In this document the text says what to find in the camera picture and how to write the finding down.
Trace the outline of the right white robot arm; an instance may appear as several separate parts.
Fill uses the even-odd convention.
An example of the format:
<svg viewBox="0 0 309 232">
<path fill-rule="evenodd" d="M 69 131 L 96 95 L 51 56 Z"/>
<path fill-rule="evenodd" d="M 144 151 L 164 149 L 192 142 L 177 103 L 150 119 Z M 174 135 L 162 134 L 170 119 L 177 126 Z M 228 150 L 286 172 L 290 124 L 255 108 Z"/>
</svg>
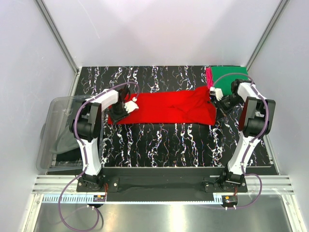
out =
<svg viewBox="0 0 309 232">
<path fill-rule="evenodd" d="M 241 187 L 255 147 L 271 130 L 276 106 L 274 100 L 265 98 L 256 89 L 255 84 L 248 80 L 233 81 L 231 92 L 232 94 L 215 102 L 220 117 L 227 116 L 234 106 L 241 101 L 244 102 L 238 125 L 239 141 L 218 180 L 219 188 L 227 192 Z"/>
</svg>

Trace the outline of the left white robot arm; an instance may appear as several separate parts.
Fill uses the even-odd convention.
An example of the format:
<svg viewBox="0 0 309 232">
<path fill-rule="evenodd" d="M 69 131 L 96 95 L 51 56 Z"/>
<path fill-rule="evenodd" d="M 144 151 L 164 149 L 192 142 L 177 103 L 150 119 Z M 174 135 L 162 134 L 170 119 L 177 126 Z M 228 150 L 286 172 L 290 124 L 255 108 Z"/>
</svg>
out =
<svg viewBox="0 0 309 232">
<path fill-rule="evenodd" d="M 76 139 L 83 161 L 83 171 L 77 176 L 78 186 L 92 191 L 107 190 L 101 173 L 102 165 L 98 156 L 98 138 L 102 126 L 102 113 L 107 109 L 113 124 L 138 109 L 133 101 L 128 101 L 130 90 L 127 84 L 121 84 L 103 90 L 100 94 L 81 102 L 74 113 L 70 132 Z"/>
</svg>

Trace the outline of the red t shirt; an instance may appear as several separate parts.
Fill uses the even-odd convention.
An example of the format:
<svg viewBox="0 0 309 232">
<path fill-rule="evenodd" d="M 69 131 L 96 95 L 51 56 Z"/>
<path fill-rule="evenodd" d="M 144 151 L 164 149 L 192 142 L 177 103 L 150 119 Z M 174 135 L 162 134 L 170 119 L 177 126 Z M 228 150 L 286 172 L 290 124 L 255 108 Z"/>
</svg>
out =
<svg viewBox="0 0 309 232">
<path fill-rule="evenodd" d="M 133 93 L 126 99 L 130 101 L 134 97 L 138 97 L 139 109 L 118 124 L 197 123 L 213 126 L 216 121 L 216 108 L 211 103 L 207 86 L 195 90 Z"/>
</svg>

